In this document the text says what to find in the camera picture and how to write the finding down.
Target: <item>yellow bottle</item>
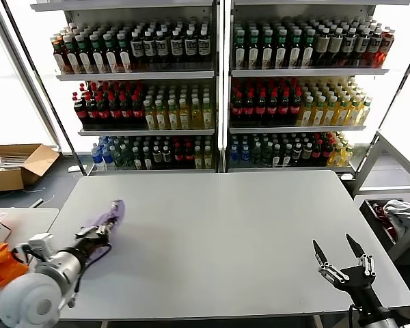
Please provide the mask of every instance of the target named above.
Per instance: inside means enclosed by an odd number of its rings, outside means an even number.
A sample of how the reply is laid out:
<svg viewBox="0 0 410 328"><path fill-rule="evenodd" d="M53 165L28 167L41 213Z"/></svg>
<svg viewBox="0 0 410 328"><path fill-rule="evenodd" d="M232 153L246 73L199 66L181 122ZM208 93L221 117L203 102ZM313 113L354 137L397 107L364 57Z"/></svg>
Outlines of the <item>yellow bottle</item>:
<svg viewBox="0 0 410 328"><path fill-rule="evenodd" d="M322 122L320 125L322 126L330 126L331 125L331 120L334 115L334 107L337 102L337 97L336 96L330 96L328 100L328 105L327 109L325 110L325 115L323 116Z"/></svg>
<svg viewBox="0 0 410 328"><path fill-rule="evenodd" d="M310 118L312 117L313 114L313 97L308 96L305 99L305 103L303 107L301 108L301 121L299 122L299 126L307 126L310 125Z"/></svg>
<svg viewBox="0 0 410 328"><path fill-rule="evenodd" d="M343 125L346 117L348 116L348 104L350 101L351 97L350 96L345 96L342 99L342 103L338 108L336 108L336 111L333 115L333 119L331 120L332 125Z"/></svg>
<svg viewBox="0 0 410 328"><path fill-rule="evenodd" d="M202 110L200 109L199 99L193 98L191 106L191 125L193 128L202 128Z"/></svg>
<svg viewBox="0 0 410 328"><path fill-rule="evenodd" d="M320 122L322 122L323 116L326 112L325 100L326 99L324 96L319 96L316 103L316 108L312 111L312 118L310 119L312 126L320 126Z"/></svg>
<svg viewBox="0 0 410 328"><path fill-rule="evenodd" d="M332 152L331 156L329 157L327 161L327 166L339 166L340 165L340 159L342 158L342 149L343 149L343 144L342 143L337 143L336 147L334 148L334 151Z"/></svg>
<svg viewBox="0 0 410 328"><path fill-rule="evenodd" d="M360 110L359 110L360 101L361 101L361 98L359 96L355 96L352 105L349 107L349 112L348 112L348 115L343 125L347 125L347 126L355 125L357 121L357 117L360 113Z"/></svg>

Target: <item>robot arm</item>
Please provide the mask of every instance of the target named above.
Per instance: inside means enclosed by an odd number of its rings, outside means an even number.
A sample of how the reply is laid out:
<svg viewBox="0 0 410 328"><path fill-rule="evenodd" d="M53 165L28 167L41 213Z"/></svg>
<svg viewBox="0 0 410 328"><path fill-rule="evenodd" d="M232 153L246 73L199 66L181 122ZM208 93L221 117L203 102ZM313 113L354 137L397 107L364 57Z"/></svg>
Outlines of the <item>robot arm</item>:
<svg viewBox="0 0 410 328"><path fill-rule="evenodd" d="M123 216L124 202L117 200L99 225L81 228L69 247L53 251L51 234L36 235L17 246L13 254L18 253L25 262L28 255L38 261L35 273L18 277L3 289L0 328L53 327L65 304L74 307L86 269L111 250L112 229Z"/></svg>

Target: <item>bottle label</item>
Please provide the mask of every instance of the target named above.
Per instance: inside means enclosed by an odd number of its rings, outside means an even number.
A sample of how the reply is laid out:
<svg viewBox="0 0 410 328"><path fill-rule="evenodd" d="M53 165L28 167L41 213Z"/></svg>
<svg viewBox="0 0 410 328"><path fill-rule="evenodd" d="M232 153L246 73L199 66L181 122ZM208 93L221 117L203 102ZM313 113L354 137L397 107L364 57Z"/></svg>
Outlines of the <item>bottle label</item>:
<svg viewBox="0 0 410 328"><path fill-rule="evenodd" d="M254 70L257 66L258 49L252 48L249 50L249 69Z"/></svg>
<svg viewBox="0 0 410 328"><path fill-rule="evenodd" d="M169 119L172 130L176 130L178 128L178 118L176 117L176 114L169 114Z"/></svg>
<svg viewBox="0 0 410 328"><path fill-rule="evenodd" d="M150 159L145 159L146 169L152 169L152 161Z"/></svg>
<svg viewBox="0 0 410 328"><path fill-rule="evenodd" d="M354 51L356 53L364 53L366 48L368 48L369 38L358 37L355 43Z"/></svg>
<svg viewBox="0 0 410 328"><path fill-rule="evenodd" d="M197 55L197 42L196 39L185 40L185 53L187 56Z"/></svg>
<svg viewBox="0 0 410 328"><path fill-rule="evenodd" d="M131 41L132 54L136 58L144 56L144 47L142 41Z"/></svg>
<svg viewBox="0 0 410 328"><path fill-rule="evenodd" d="M313 126L319 126L320 120L322 119L323 111L317 111L314 115Z"/></svg>
<svg viewBox="0 0 410 328"><path fill-rule="evenodd" d="M93 53L93 57L99 73L106 73L107 71L105 69L105 64L103 63L102 55L100 53Z"/></svg>
<svg viewBox="0 0 410 328"><path fill-rule="evenodd" d="M279 157L278 157L278 156L277 156L277 157L273 157L272 167L278 167L278 164L279 164Z"/></svg>
<svg viewBox="0 0 410 328"><path fill-rule="evenodd" d="M311 111L304 111L303 112L301 126L307 126L308 120L310 119L311 115L312 115Z"/></svg>
<svg viewBox="0 0 410 328"><path fill-rule="evenodd" d="M299 114L300 106L290 106L290 112L291 114Z"/></svg>
<svg viewBox="0 0 410 328"><path fill-rule="evenodd" d="M61 71L61 73L65 73L66 63L64 62L64 58L62 58L62 56L59 53L56 53L53 56L56 59L56 64L58 65L59 70Z"/></svg>
<svg viewBox="0 0 410 328"><path fill-rule="evenodd" d="M338 53L342 45L343 38L331 38L328 44L329 53Z"/></svg>
<svg viewBox="0 0 410 328"><path fill-rule="evenodd" d="M148 57L153 57L156 56L156 47L155 47L155 41L143 41L144 43L144 53Z"/></svg>
<svg viewBox="0 0 410 328"><path fill-rule="evenodd" d="M155 121L153 119L152 115L146 115L146 121L149 126L149 130L154 130L155 129Z"/></svg>
<svg viewBox="0 0 410 328"><path fill-rule="evenodd" d="M281 115L286 115L288 112L287 106L278 106L278 113Z"/></svg>
<svg viewBox="0 0 410 328"><path fill-rule="evenodd" d="M205 159L204 160L204 162L205 162L205 168L206 169L210 169L211 168L211 162L212 162L212 160L211 159Z"/></svg>
<svg viewBox="0 0 410 328"><path fill-rule="evenodd" d="M199 55L208 56L211 53L210 39L199 39Z"/></svg>
<svg viewBox="0 0 410 328"><path fill-rule="evenodd" d="M77 62L76 55L74 53L67 54L68 60L70 61L71 68L75 74L79 74L79 63Z"/></svg>
<svg viewBox="0 0 410 328"><path fill-rule="evenodd" d="M115 54L111 51L107 52L107 58L109 62L109 67L112 73L117 73L117 60L115 60Z"/></svg>
<svg viewBox="0 0 410 328"><path fill-rule="evenodd" d="M281 68L284 65L284 56L286 55L285 48L278 48L276 51L275 68Z"/></svg>
<svg viewBox="0 0 410 328"><path fill-rule="evenodd" d="M323 125L329 126L331 125L331 119L333 118L334 111L327 111L325 114L325 118L323 119Z"/></svg>
<svg viewBox="0 0 410 328"><path fill-rule="evenodd" d="M182 130L188 130L189 128L189 117L185 114L180 114L180 126Z"/></svg>
<svg viewBox="0 0 410 328"><path fill-rule="evenodd" d="M290 156L285 156L282 161L282 167L286 167L288 164L290 164Z"/></svg>
<svg viewBox="0 0 410 328"><path fill-rule="evenodd" d="M184 49L182 49L182 40L171 40L172 43L172 54L173 56L184 55Z"/></svg>
<svg viewBox="0 0 410 328"><path fill-rule="evenodd" d="M267 113L269 115L275 115L276 114L276 107L267 107Z"/></svg>
<svg viewBox="0 0 410 328"><path fill-rule="evenodd" d="M122 58L124 71L126 73L132 72L132 70L131 70L131 59L129 58L129 54L126 51L122 51L120 53L120 57Z"/></svg>
<svg viewBox="0 0 410 328"><path fill-rule="evenodd" d="M302 54L302 67L310 66L312 62L313 48L305 48Z"/></svg>
<svg viewBox="0 0 410 328"><path fill-rule="evenodd" d="M317 53L326 53L328 49L329 37L317 37L315 51Z"/></svg>
<svg viewBox="0 0 410 328"><path fill-rule="evenodd" d="M194 159L194 163L196 165L196 169L202 168L202 159Z"/></svg>
<svg viewBox="0 0 410 328"><path fill-rule="evenodd" d="M255 114L263 115L264 113L266 113L266 107L255 107Z"/></svg>
<svg viewBox="0 0 410 328"><path fill-rule="evenodd" d="M135 169L141 169L141 161L139 159L134 159Z"/></svg>
<svg viewBox="0 0 410 328"><path fill-rule="evenodd" d="M167 39L157 40L156 42L156 52L158 56L164 57L169 55L169 47L167 46Z"/></svg>
<svg viewBox="0 0 410 328"><path fill-rule="evenodd" d="M241 70L245 61L245 49L237 49L235 52L235 68Z"/></svg>
<svg viewBox="0 0 410 328"><path fill-rule="evenodd" d="M158 121L159 129L165 130L165 120L163 114L156 115L156 120Z"/></svg>
<svg viewBox="0 0 410 328"><path fill-rule="evenodd" d="M261 69L267 70L268 68L270 68L271 58L272 58L272 49L265 48L265 50L263 50L262 52Z"/></svg>
<svg viewBox="0 0 410 328"><path fill-rule="evenodd" d="M298 64L299 48L293 48L290 52L290 59L288 61L288 67L295 67Z"/></svg>

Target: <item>bottle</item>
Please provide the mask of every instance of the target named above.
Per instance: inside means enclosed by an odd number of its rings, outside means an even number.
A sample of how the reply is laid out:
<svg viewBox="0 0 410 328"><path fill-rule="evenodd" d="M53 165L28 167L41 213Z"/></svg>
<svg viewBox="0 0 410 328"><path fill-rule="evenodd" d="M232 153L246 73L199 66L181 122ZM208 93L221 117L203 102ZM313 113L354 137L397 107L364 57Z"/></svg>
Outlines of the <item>bottle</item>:
<svg viewBox="0 0 410 328"><path fill-rule="evenodd" d="M234 47L234 67L241 70L245 67L245 31L239 29Z"/></svg>
<svg viewBox="0 0 410 328"><path fill-rule="evenodd" d="M287 56L287 30L280 29L278 31L278 44L276 46L276 55L275 55L275 69L286 67L285 58Z"/></svg>
<svg viewBox="0 0 410 328"><path fill-rule="evenodd" d="M313 62L315 66L325 66L329 40L329 29L322 29L317 35L316 45L314 46Z"/></svg>
<svg viewBox="0 0 410 328"><path fill-rule="evenodd" d="M336 102L337 102L337 97L336 96L331 96L329 97L328 100L328 106L325 111L325 115L323 117L322 122L320 122L320 125L322 126L330 126L331 125L331 120L333 119L333 115L335 113L335 107L336 107Z"/></svg>
<svg viewBox="0 0 410 328"><path fill-rule="evenodd" d="M357 41L354 47L354 58L353 58L353 65L354 66L366 66L366 62L364 61L364 53L368 48L370 37L369 37L370 29L364 28L361 31L360 35L357 36Z"/></svg>
<svg viewBox="0 0 410 328"><path fill-rule="evenodd" d="M250 70L255 70L257 68L258 61L258 30L251 30L251 40L249 43L249 57L247 60L247 68Z"/></svg>
<svg viewBox="0 0 410 328"><path fill-rule="evenodd" d="M301 34L302 31L300 29L295 29L293 31L293 40L288 56L289 68L295 68L298 66L299 52L301 51L301 46L299 44L301 42Z"/></svg>
<svg viewBox="0 0 410 328"><path fill-rule="evenodd" d="M269 68L271 68L272 35L273 35L273 31L271 29L266 29L264 31L264 44L262 46L262 60L261 60L262 70L268 70Z"/></svg>
<svg viewBox="0 0 410 328"><path fill-rule="evenodd" d="M307 30L307 37L303 46L303 52L301 56L301 67L307 68L312 65L312 55L314 50L314 34L316 31L313 29Z"/></svg>

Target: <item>white label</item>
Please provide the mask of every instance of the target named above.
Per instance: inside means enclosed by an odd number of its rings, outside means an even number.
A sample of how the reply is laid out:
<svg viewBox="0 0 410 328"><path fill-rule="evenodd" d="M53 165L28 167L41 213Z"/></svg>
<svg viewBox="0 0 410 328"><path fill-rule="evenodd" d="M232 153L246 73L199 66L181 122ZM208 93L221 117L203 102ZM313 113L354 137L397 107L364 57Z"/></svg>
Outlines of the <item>white label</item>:
<svg viewBox="0 0 410 328"><path fill-rule="evenodd" d="M106 73L105 65L103 64L103 58L100 53L93 53L94 61L96 62L99 73Z"/></svg>
<svg viewBox="0 0 410 328"><path fill-rule="evenodd" d="M333 118L334 111L327 111L325 114L325 119L323 120L323 125L324 126L329 126L331 125L331 119Z"/></svg>
<svg viewBox="0 0 410 328"><path fill-rule="evenodd" d="M348 114L347 109L343 109L339 113L339 117L337 118L337 125L343 125L344 119L346 118L346 115Z"/></svg>
<svg viewBox="0 0 410 328"><path fill-rule="evenodd" d="M152 169L152 161L150 159L145 159L144 163L146 164L147 169Z"/></svg>
<svg viewBox="0 0 410 328"><path fill-rule="evenodd" d="M305 48L302 54L302 67L310 66L312 61L313 48Z"/></svg>
<svg viewBox="0 0 410 328"><path fill-rule="evenodd" d="M134 159L135 168L141 169L141 161L139 159Z"/></svg>
<svg viewBox="0 0 410 328"><path fill-rule="evenodd" d="M320 120L322 119L323 111L317 111L314 116L313 126L319 126Z"/></svg>
<svg viewBox="0 0 410 328"><path fill-rule="evenodd" d="M86 71L86 73L88 74L93 73L88 55L86 53L79 53L79 57L81 58L83 69Z"/></svg>
<svg viewBox="0 0 410 328"><path fill-rule="evenodd" d="M286 49L285 48L279 48L276 52L276 58L275 58L275 68L280 68L282 67L284 63L284 56L286 55Z"/></svg>
<svg viewBox="0 0 410 328"><path fill-rule="evenodd" d="M131 70L131 59L129 58L129 54L126 51L122 51L120 53L120 57L122 58L124 71L126 73L127 72L132 72L132 70Z"/></svg>
<svg viewBox="0 0 410 328"><path fill-rule="evenodd" d="M115 54L111 51L107 52L107 58L109 62L109 67L111 68L112 73L117 72L117 60L115 60Z"/></svg>
<svg viewBox="0 0 410 328"><path fill-rule="evenodd" d="M261 69L266 70L270 67L271 58L272 58L272 49L265 48L265 50L262 52Z"/></svg>
<svg viewBox="0 0 410 328"><path fill-rule="evenodd" d="M178 118L176 117L176 114L169 114L169 119L172 130L176 130L178 128Z"/></svg>
<svg viewBox="0 0 410 328"><path fill-rule="evenodd" d="M245 49L237 49L235 52L235 68L236 70L241 70L245 62Z"/></svg>
<svg viewBox="0 0 410 328"><path fill-rule="evenodd" d="M156 120L158 121L159 129L165 130L165 120L163 114L156 115Z"/></svg>
<svg viewBox="0 0 410 328"><path fill-rule="evenodd" d="M204 113L204 126L205 128L211 126L211 113Z"/></svg>
<svg viewBox="0 0 410 328"><path fill-rule="evenodd" d="M155 120L153 119L153 115L146 115L146 121L148 122L149 130L154 130Z"/></svg>
<svg viewBox="0 0 410 328"><path fill-rule="evenodd" d="M254 70L257 66L258 49L249 50L249 69Z"/></svg>
<svg viewBox="0 0 410 328"><path fill-rule="evenodd" d="M194 159L194 163L196 164L196 169L202 168L202 159Z"/></svg>
<svg viewBox="0 0 410 328"><path fill-rule="evenodd" d="M206 169L210 169L211 168L211 163L212 160L211 159L205 159L205 168Z"/></svg>
<svg viewBox="0 0 410 328"><path fill-rule="evenodd" d="M53 55L56 59L56 63L59 67L59 70L61 71L61 73L65 73L66 71L66 63L64 62L64 58L62 58L62 56L59 53L56 53Z"/></svg>
<svg viewBox="0 0 410 328"><path fill-rule="evenodd" d="M67 54L68 60L70 61L71 68L75 74L79 74L79 63L77 62L76 55L74 53Z"/></svg>
<svg viewBox="0 0 410 328"><path fill-rule="evenodd" d="M272 167L278 167L279 157L273 157Z"/></svg>
<svg viewBox="0 0 410 328"><path fill-rule="evenodd" d="M180 114L180 125L181 125L182 130L188 130L189 117L186 114Z"/></svg>

